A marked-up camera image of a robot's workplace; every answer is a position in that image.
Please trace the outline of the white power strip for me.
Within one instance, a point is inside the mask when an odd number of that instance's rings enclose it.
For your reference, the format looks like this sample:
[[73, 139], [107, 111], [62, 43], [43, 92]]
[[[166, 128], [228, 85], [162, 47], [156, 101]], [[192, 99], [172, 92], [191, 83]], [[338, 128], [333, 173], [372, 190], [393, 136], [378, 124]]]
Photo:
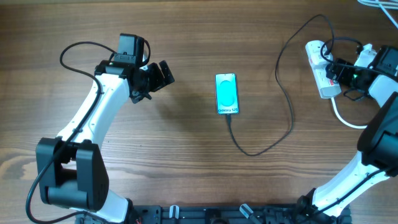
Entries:
[[[321, 46], [323, 44], [324, 42], [320, 40], [313, 40], [305, 45], [308, 61], [309, 55], [312, 52], [320, 52]], [[338, 83], [333, 83], [332, 80], [326, 77], [326, 66], [321, 69], [313, 69], [312, 67], [311, 69], [321, 98], [330, 99], [341, 93], [340, 85]]]

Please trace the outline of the turquoise screen smartphone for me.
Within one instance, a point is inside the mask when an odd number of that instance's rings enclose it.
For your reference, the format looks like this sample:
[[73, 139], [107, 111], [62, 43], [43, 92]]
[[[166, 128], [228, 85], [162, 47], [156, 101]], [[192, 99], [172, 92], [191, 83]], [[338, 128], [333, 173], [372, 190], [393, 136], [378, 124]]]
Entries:
[[215, 75], [216, 107], [218, 114], [238, 114], [239, 101], [234, 73]]

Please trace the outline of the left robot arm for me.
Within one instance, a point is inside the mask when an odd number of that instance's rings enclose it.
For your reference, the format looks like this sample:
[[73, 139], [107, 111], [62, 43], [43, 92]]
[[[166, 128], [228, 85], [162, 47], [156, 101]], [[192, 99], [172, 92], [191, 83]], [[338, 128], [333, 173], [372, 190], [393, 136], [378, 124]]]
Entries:
[[140, 223], [130, 199], [109, 188], [101, 155], [104, 137], [127, 100], [138, 103], [173, 83], [165, 61], [150, 63], [150, 45], [134, 34], [121, 34], [117, 50], [90, 75], [93, 86], [73, 119], [54, 138], [36, 146], [37, 177], [25, 203], [32, 218], [35, 191], [47, 205], [71, 210], [78, 222]]

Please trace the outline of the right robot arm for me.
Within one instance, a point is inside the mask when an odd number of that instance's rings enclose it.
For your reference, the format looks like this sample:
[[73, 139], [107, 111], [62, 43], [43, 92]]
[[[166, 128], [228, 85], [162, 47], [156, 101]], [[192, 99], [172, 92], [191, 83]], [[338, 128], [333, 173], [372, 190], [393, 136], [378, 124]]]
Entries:
[[357, 153], [326, 184], [297, 201], [294, 215], [301, 222], [332, 223], [367, 189], [397, 176], [397, 77], [379, 74], [369, 92], [379, 112], [361, 133]]

